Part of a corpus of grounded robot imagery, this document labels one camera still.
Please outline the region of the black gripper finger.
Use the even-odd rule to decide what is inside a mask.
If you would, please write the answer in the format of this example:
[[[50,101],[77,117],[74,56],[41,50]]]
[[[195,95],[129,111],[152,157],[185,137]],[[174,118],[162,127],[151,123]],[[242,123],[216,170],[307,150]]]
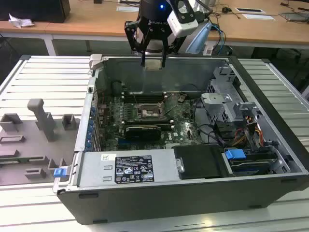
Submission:
[[[168,43],[168,35],[165,31],[162,31],[162,63],[161,67],[164,68],[166,64],[166,58],[169,54],[177,54],[180,47],[183,44],[183,37],[175,38],[171,45]]]
[[[152,28],[145,24],[145,20],[138,20],[126,21],[124,29],[131,51],[141,53],[141,66],[144,67],[146,48],[152,38]],[[141,42],[138,42],[134,37],[138,29],[140,29],[143,34]]]

